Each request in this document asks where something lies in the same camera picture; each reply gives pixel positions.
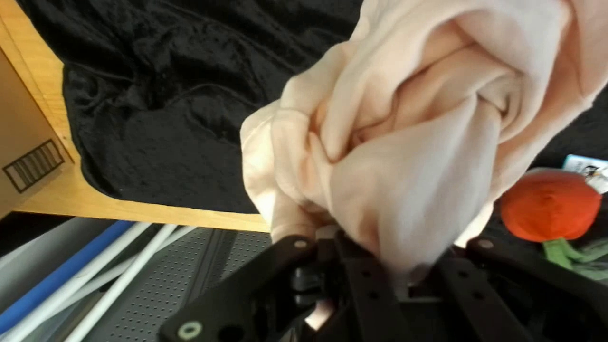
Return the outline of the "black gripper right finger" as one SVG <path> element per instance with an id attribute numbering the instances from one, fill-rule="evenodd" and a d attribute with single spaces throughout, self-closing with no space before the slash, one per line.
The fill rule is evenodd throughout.
<path id="1" fill-rule="evenodd" d="M 476 238 L 438 269 L 474 342 L 608 342 L 608 290 L 535 254 Z"/>

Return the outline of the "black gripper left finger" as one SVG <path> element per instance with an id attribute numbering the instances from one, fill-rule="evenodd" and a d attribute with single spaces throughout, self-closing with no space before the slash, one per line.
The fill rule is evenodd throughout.
<path id="1" fill-rule="evenodd" d="M 324 299 L 318 246 L 292 236 L 170 316 L 159 342 L 280 342 Z"/>

